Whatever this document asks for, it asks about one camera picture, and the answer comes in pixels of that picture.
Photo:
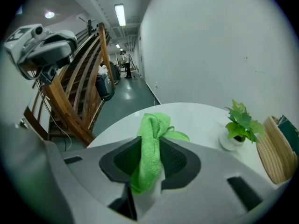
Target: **person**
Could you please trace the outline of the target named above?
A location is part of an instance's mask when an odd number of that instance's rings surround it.
[[[129,56],[126,54],[125,50],[121,51],[121,56],[122,56],[122,64],[126,67],[127,70],[127,76],[125,78],[131,79],[131,70],[130,70],[130,62],[129,62]]]

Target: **white table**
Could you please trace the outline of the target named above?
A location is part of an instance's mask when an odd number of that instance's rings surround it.
[[[218,134],[229,122],[228,112],[209,105],[170,103],[137,111],[110,126],[88,147],[96,147],[135,137],[143,115],[154,112],[169,115],[171,126],[174,126],[175,130],[187,134],[190,142],[228,152],[273,184],[263,167],[255,143],[252,144],[251,141],[246,139],[243,146],[232,152],[222,148],[218,142]]]

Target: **green floor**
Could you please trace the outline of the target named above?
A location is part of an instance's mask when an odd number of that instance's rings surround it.
[[[113,97],[106,101],[98,119],[93,128],[93,134],[97,137],[105,129],[110,127],[118,120],[154,104],[154,97],[148,89],[143,79],[136,77],[136,79],[125,79],[124,73],[122,78],[116,86]],[[61,138],[53,139],[57,144],[58,149],[64,152],[65,144]],[[70,145],[70,140],[65,139],[67,147]],[[77,139],[72,139],[72,146],[68,151],[82,149],[82,144]]]

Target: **woven basket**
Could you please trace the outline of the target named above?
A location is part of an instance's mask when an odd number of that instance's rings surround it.
[[[266,137],[259,137],[256,145],[263,166],[274,183],[285,182],[296,171],[297,156],[278,128],[277,118],[269,116],[263,125]]]

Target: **fluorescent light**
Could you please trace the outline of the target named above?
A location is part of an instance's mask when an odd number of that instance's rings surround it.
[[[125,11],[123,9],[123,4],[116,4],[114,8],[120,26],[125,26],[126,20],[125,20]]]
[[[45,14],[45,17],[46,18],[52,18],[52,17],[54,17],[55,16],[55,13],[54,12],[47,12],[46,14]]]

